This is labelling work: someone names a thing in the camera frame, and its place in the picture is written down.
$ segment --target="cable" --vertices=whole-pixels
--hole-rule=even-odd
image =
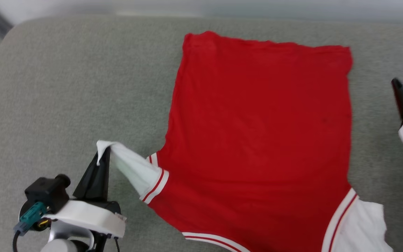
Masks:
[[[13,236],[13,242],[12,242],[12,249],[13,252],[18,252],[18,249],[16,247],[16,242],[18,241],[18,237],[20,236],[20,231],[16,231],[15,235]]]
[[[114,204],[114,203],[116,203],[116,201],[110,201],[110,202],[108,202],[108,203],[104,206],[104,209],[107,209],[107,207],[108,207],[109,205]]]
[[[119,243],[117,242],[117,237],[115,238],[115,243],[116,243],[116,247],[117,247],[117,249],[118,249],[118,252],[120,252]]]

